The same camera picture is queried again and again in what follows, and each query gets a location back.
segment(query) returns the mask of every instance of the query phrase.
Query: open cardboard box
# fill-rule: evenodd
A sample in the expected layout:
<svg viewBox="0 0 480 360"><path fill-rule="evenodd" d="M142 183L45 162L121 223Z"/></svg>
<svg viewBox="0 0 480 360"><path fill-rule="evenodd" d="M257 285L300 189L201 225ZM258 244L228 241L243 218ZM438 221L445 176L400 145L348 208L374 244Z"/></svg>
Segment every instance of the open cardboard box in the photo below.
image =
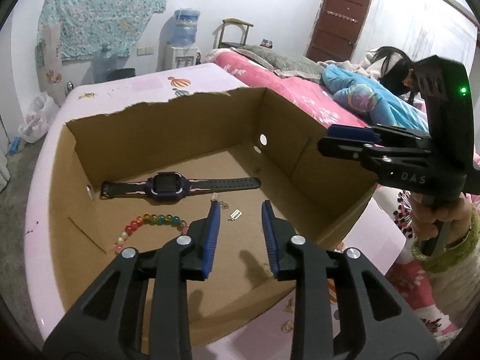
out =
<svg viewBox="0 0 480 360"><path fill-rule="evenodd" d="M261 134L266 145L259 142ZM222 210L213 271L205 282L188 283L192 345L223 337L268 310L295 283L272 278L262 202L269 199L275 214L291 221L299 234L334 249L374 191L375 174L358 163L320 155L317 142L325 134L309 115L265 88L139 103L69 122L58 141L50 189L52 258L65 309L115 257L112 245L131 220L145 213L178 215L188 223L207 216L210 194L176 204L98 198L105 180L136 181L177 171L188 178L262 181L257 190L219 194L230 208ZM97 191L93 199L89 185ZM243 215L227 221L235 209ZM143 226L125 246L157 249L178 235L170 226Z"/></svg>

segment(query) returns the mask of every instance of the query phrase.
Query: floor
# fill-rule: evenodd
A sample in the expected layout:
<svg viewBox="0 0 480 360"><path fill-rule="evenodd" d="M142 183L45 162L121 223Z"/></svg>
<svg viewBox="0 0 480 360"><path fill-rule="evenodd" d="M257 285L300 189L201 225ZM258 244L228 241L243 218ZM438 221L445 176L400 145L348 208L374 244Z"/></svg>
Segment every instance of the floor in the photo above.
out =
<svg viewBox="0 0 480 360"><path fill-rule="evenodd" d="M10 181L0 192L0 294L30 340L42 347L28 296L23 235L28 191L43 139L8 157Z"/></svg>

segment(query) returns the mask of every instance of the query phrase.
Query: watch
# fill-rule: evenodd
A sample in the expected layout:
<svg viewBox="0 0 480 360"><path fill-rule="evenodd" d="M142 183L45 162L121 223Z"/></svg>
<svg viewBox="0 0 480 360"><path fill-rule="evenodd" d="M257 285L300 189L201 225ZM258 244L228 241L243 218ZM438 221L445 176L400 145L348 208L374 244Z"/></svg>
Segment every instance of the watch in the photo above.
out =
<svg viewBox="0 0 480 360"><path fill-rule="evenodd" d="M186 196L211 192L254 190L262 182L257 177L230 179L186 178L177 172L160 172L147 181L112 183L105 181L100 197L147 196L157 202L177 202Z"/></svg>

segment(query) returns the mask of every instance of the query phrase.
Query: hand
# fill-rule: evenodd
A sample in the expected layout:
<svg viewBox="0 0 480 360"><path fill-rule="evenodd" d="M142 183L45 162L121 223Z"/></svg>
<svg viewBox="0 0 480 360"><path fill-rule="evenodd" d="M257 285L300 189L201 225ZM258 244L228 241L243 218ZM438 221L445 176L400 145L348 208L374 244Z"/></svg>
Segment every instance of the hand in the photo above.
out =
<svg viewBox="0 0 480 360"><path fill-rule="evenodd" d="M472 204L461 194L458 200L432 210L422 204L422 195L412 193L410 197L412 211L412 230L419 241L435 238L438 230L434 225L436 220L452 222L452 228L446 244L452 245L462 240L469 232L471 226Z"/></svg>

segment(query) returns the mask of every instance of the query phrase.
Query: black watch strap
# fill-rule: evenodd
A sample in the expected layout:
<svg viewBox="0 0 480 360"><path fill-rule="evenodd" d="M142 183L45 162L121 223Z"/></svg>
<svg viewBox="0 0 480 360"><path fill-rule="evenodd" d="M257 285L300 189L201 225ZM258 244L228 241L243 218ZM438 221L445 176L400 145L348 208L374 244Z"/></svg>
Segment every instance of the black watch strap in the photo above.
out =
<svg viewBox="0 0 480 360"><path fill-rule="evenodd" d="M190 179L189 181L189 195L207 192L255 190L262 186L262 182L257 177L224 178L217 180Z"/></svg>
<svg viewBox="0 0 480 360"><path fill-rule="evenodd" d="M146 181L139 181L136 183L111 183L109 181L105 181L100 190L100 197L110 199L116 196L144 196L146 195L146 183Z"/></svg>

